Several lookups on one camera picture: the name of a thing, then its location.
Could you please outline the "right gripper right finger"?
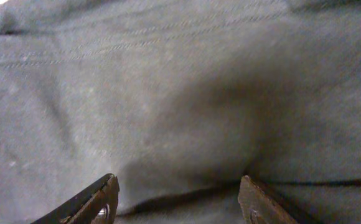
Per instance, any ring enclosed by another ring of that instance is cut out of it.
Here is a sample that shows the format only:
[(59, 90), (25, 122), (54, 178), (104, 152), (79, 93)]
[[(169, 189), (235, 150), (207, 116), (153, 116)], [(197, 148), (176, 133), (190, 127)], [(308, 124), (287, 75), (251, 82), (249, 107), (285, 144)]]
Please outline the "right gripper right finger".
[(248, 224), (318, 224), (304, 210), (287, 201), (265, 183), (245, 175), (241, 178), (238, 203)]

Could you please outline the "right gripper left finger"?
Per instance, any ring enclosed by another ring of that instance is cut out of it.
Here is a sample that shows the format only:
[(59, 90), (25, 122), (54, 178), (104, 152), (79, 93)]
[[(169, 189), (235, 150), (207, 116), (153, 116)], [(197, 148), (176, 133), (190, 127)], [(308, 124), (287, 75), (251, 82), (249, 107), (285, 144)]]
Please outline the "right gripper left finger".
[(106, 174), (32, 224), (114, 224), (119, 191), (118, 178)]

